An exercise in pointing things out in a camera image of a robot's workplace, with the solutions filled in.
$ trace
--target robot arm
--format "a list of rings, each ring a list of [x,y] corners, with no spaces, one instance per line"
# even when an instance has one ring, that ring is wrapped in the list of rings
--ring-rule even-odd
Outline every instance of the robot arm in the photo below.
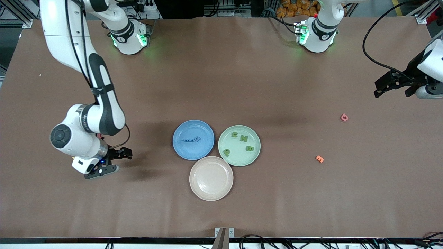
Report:
[[[297,42],[314,53],[326,51],[334,42],[337,26],[345,14],[341,4],[363,1],[366,0],[319,0],[322,7],[319,15],[302,21],[301,27],[295,28]]]
[[[40,1],[43,32],[49,51],[62,64],[83,73],[96,100],[90,105],[73,105],[66,118],[52,129],[50,136],[56,149],[74,156],[72,166],[86,177],[118,170],[116,165],[105,171],[103,168],[109,166],[112,159],[131,158],[132,152],[127,148],[120,151],[109,148],[96,136],[96,133],[117,134],[125,126],[125,117],[106,64],[91,43],[84,10],[102,17],[113,35],[124,37],[118,39],[117,46],[123,53],[138,52],[143,46],[134,31],[134,23],[121,8],[110,6],[109,0]]]
[[[383,93],[409,86],[407,97],[414,93],[420,99],[443,98],[443,40],[442,32],[426,48],[412,59],[406,70],[399,74],[391,70],[375,81],[375,97]]]

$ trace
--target white plate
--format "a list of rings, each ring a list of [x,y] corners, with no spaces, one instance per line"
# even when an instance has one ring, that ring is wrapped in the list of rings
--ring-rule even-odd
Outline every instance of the white plate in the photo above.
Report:
[[[189,184],[196,196],[205,201],[217,201],[232,188],[234,174],[231,166],[216,156],[198,160],[189,174]]]

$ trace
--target blue plate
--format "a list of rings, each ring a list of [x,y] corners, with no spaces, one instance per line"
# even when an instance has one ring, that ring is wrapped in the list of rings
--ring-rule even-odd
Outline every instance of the blue plate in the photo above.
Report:
[[[179,156],[187,160],[199,160],[214,147],[214,132],[200,120],[189,120],[174,132],[172,145]]]

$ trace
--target brown table surface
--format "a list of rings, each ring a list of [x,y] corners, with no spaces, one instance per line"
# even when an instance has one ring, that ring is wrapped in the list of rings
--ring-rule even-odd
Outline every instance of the brown table surface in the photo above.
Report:
[[[118,173],[95,180],[49,143],[68,108],[93,96],[80,73],[51,57],[35,22],[0,91],[0,236],[204,237],[217,226],[273,237],[442,230],[443,101],[406,98],[404,89],[374,98],[374,81],[387,69],[364,57],[361,41],[375,19],[344,18],[322,54],[297,46],[274,20],[196,18],[158,21],[151,47],[127,56],[100,22],[89,22],[134,153]],[[388,17],[368,53],[404,69],[429,38],[413,17]],[[193,194],[195,162],[171,145],[190,119],[210,124],[216,138],[238,124],[260,136],[259,158],[233,167],[222,200]],[[219,155],[216,146],[210,155]]]

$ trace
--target green plate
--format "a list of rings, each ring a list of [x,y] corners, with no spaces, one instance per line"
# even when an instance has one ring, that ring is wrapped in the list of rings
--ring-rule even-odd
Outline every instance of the green plate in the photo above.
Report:
[[[251,128],[234,125],[227,128],[218,140],[218,152],[233,166],[246,166],[260,154],[260,138]]]

